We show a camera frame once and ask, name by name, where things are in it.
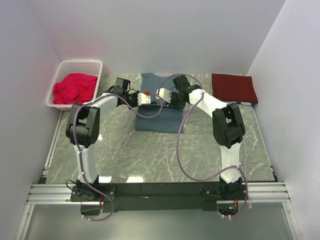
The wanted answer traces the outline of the blue-grey t-shirt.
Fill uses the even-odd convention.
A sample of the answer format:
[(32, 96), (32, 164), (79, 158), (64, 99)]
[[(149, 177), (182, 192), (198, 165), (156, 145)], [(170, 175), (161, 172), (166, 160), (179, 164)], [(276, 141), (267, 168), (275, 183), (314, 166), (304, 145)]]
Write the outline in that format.
[(173, 77), (164, 81), (164, 77), (155, 75), (153, 73), (142, 73), (142, 82), (140, 91), (151, 91), (151, 104), (141, 105), (138, 107), (137, 112), (139, 115), (135, 119), (136, 131), (152, 131), (160, 133), (178, 133), (181, 122), (183, 120), (183, 109), (169, 107), (163, 100), (163, 107), (161, 108), (161, 101), (157, 99), (155, 93), (159, 86), (176, 92), (173, 83)]

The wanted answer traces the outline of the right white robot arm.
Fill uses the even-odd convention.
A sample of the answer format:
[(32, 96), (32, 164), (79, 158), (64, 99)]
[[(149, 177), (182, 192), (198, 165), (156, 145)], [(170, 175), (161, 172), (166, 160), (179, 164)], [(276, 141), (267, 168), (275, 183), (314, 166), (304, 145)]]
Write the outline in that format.
[[(246, 133), (240, 108), (235, 103), (223, 102), (207, 93), (202, 83), (192, 75), (173, 74), (172, 76), (174, 77), (174, 86), (178, 90), (174, 101), (191, 105), (178, 130), (175, 150), (178, 165), (183, 174), (193, 181), (206, 182), (219, 176), (222, 183), (219, 187), (219, 193), (222, 198), (230, 200), (237, 194), (236, 186), (246, 181), (245, 174), (240, 169), (240, 147)], [(221, 171), (205, 179), (190, 176), (184, 170), (179, 154), (182, 128), (195, 108), (199, 108), (211, 117), (213, 137), (220, 146), (221, 152)]]

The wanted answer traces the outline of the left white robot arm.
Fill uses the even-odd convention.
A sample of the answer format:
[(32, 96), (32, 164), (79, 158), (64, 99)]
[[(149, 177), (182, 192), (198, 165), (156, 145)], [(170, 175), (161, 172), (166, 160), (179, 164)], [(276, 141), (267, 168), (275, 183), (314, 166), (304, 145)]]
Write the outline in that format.
[(100, 133), (100, 118), (120, 105), (138, 106), (138, 91), (130, 92), (131, 82), (117, 78), (115, 84), (103, 94), (86, 103), (75, 103), (71, 107), (65, 135), (70, 140), (76, 153), (77, 181), (86, 184), (82, 195), (88, 201), (96, 200), (100, 188), (94, 185), (98, 181), (95, 164), (95, 143)]

